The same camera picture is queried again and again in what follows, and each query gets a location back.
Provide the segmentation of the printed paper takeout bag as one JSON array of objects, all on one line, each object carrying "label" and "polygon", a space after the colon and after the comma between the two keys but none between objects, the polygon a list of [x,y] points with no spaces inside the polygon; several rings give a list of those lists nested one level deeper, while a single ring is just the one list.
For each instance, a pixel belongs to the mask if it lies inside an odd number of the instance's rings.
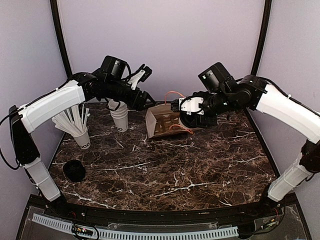
[{"label": "printed paper takeout bag", "polygon": [[171,104],[167,101],[169,94],[178,94],[184,97],[180,92],[169,91],[164,96],[164,103],[150,107],[145,115],[145,124],[147,136],[151,138],[167,137],[182,133],[194,134],[200,128],[189,128],[182,124],[180,114],[171,110]]}]

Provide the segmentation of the brown cardboard cup carrier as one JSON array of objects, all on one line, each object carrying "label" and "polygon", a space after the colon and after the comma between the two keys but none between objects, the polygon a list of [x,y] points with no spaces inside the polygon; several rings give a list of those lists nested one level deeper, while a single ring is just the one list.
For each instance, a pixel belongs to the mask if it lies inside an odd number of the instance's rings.
[{"label": "brown cardboard cup carrier", "polygon": [[171,113],[171,114],[162,114],[162,115],[156,115],[156,125],[155,125],[155,130],[154,133],[157,134],[162,134],[166,133],[169,131],[169,128],[174,125],[179,123],[179,117],[180,114],[177,112]]}]

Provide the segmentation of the stack of white paper cups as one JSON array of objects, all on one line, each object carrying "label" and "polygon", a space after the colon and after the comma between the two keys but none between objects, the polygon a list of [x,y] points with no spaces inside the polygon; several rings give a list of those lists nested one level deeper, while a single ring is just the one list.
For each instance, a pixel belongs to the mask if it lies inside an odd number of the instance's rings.
[{"label": "stack of white paper cups", "polygon": [[122,101],[111,99],[108,102],[108,109],[114,121],[116,129],[123,133],[128,130],[128,107]]}]

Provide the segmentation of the stack of black lids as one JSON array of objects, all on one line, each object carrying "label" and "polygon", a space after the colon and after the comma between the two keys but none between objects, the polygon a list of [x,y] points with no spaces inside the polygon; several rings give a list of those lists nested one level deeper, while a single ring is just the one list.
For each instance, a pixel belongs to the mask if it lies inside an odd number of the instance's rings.
[{"label": "stack of black lids", "polygon": [[66,162],[63,167],[65,176],[71,182],[81,182],[86,176],[86,169],[79,160],[73,159]]}]

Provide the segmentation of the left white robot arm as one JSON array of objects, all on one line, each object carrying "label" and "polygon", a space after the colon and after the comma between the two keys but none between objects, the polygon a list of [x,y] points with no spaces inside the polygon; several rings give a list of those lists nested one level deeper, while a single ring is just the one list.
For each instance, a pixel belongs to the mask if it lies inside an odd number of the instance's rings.
[{"label": "left white robot arm", "polygon": [[121,101],[136,111],[153,107],[155,100],[148,92],[137,87],[149,76],[148,71],[141,70],[131,80],[124,81],[101,69],[92,73],[79,72],[72,75],[63,86],[37,100],[21,107],[13,105],[9,109],[7,118],[16,162],[25,169],[44,198],[52,202],[50,208],[58,217],[67,218],[71,208],[60,199],[62,193],[41,160],[31,133],[57,114],[94,98]]}]

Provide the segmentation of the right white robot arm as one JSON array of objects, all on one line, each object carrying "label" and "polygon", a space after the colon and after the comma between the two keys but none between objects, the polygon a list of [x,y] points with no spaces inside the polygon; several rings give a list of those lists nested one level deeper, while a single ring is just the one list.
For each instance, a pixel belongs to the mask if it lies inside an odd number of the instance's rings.
[{"label": "right white robot arm", "polygon": [[247,75],[201,76],[206,91],[194,92],[171,102],[181,123],[190,129],[217,125],[218,115],[250,108],[272,116],[306,137],[299,157],[274,180],[266,196],[255,205],[255,213],[266,217],[287,193],[320,171],[320,114],[283,92],[264,77]]}]

